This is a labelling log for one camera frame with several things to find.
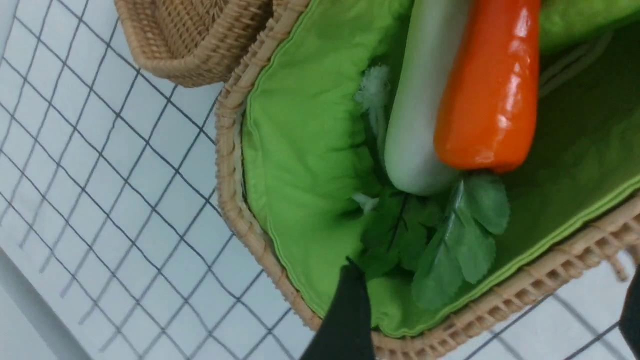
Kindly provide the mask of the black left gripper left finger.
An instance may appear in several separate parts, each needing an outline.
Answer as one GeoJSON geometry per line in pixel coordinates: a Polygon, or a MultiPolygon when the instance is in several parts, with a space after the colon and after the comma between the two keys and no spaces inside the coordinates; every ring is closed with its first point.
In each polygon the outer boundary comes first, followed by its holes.
{"type": "Polygon", "coordinates": [[[302,360],[374,360],[371,303],[365,273],[349,257],[336,292],[302,360]]]}

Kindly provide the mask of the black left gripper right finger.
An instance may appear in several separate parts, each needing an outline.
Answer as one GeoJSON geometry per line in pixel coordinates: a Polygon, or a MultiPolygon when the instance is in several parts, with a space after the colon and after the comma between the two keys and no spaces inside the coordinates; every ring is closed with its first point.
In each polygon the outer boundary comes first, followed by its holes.
{"type": "Polygon", "coordinates": [[[634,358],[640,357],[640,265],[637,265],[628,286],[621,316],[619,331],[634,358]]]}

